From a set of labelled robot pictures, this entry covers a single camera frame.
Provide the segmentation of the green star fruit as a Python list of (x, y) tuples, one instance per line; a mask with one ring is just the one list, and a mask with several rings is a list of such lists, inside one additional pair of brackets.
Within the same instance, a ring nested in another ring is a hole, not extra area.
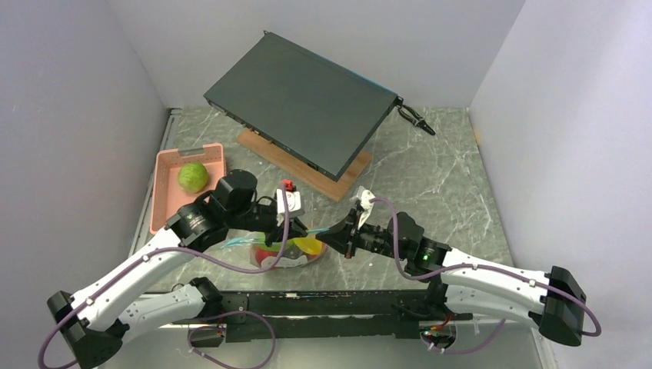
[(283, 246), (283, 243), (281, 241), (266, 244), (263, 240), (258, 240), (256, 242), (252, 243), (252, 247), (255, 250), (261, 250), (261, 251), (271, 252), (271, 253), (275, 253), (275, 254), (277, 254), (278, 252), (281, 251), (282, 246)]

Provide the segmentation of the clear zip top bag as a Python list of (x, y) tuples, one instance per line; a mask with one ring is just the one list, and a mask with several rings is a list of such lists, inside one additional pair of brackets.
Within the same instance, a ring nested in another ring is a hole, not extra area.
[(255, 268), (273, 269), (299, 268), (318, 260), (328, 249), (328, 246), (317, 240), (315, 235), (319, 229), (308, 230), (303, 238), (289, 238), (281, 252), (282, 242), (265, 244), (264, 234), (249, 233), (232, 238), (220, 245), (220, 249), (247, 248), (249, 262)]

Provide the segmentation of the red apple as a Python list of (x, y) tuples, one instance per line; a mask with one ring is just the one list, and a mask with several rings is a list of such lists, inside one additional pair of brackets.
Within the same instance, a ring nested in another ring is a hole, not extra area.
[(274, 261), (278, 257), (278, 252), (269, 251), (267, 249), (262, 249), (262, 248), (255, 248), (253, 255), (254, 255), (255, 265), (259, 266), (260, 268), (268, 268), (268, 267), (272, 268)]

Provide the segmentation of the pink plastic basket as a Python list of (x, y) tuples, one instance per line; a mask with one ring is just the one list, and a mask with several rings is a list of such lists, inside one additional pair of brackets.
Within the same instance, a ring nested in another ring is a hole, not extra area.
[(149, 231), (156, 234), (177, 210), (201, 193), (215, 188), (225, 175), (225, 155), (219, 143), (157, 153), (151, 196)]

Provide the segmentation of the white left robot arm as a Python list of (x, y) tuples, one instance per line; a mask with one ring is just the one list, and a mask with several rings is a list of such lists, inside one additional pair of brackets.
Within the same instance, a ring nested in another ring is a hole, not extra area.
[(157, 281), (226, 239), (231, 230), (257, 231), (267, 244), (303, 238), (306, 226), (301, 193), (283, 181), (270, 204), (257, 200), (257, 178), (235, 169), (216, 187), (180, 207), (155, 236), (128, 260), (75, 293), (59, 291), (48, 299), (56, 332), (81, 368), (97, 367), (131, 339), (175, 321), (214, 321), (223, 297), (208, 278), (151, 300), (142, 295)]

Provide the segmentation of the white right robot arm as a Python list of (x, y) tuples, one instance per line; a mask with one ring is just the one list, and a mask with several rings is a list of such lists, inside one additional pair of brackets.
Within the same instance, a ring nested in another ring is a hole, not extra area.
[(580, 346), (586, 336), (586, 294), (566, 268), (529, 271), (473, 257), (427, 238), (405, 212), (385, 228), (363, 224), (362, 217), (362, 211), (352, 209), (316, 238), (346, 258), (364, 250), (393, 259), (411, 280), (427, 284), (424, 310), (433, 319), (493, 316), (534, 327), (570, 347)]

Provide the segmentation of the wooden board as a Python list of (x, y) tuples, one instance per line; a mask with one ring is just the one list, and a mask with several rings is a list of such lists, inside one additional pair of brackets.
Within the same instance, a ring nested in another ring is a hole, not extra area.
[(348, 165), (344, 174), (335, 181), (252, 131), (240, 133), (237, 142), (335, 202), (344, 198), (362, 171), (371, 163), (371, 153), (361, 151)]

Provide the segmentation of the green cabbage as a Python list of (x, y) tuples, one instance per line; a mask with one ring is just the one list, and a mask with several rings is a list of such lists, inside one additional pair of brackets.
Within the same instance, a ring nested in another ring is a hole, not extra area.
[(198, 161), (187, 163), (181, 167), (177, 175), (177, 183), (187, 193), (198, 193), (210, 181), (207, 168)]

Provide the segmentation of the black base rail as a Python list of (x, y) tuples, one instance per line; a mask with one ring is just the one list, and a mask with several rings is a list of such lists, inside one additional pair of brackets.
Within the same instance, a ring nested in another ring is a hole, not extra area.
[(221, 306), (178, 324), (208, 326), (225, 343), (388, 336), (418, 339), (454, 314), (425, 290), (224, 291)]

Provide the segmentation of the dark grey network switch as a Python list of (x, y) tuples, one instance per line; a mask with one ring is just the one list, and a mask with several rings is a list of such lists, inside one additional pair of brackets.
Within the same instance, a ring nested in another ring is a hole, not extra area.
[(273, 32), (204, 98), (334, 181), (398, 103), (397, 93)]

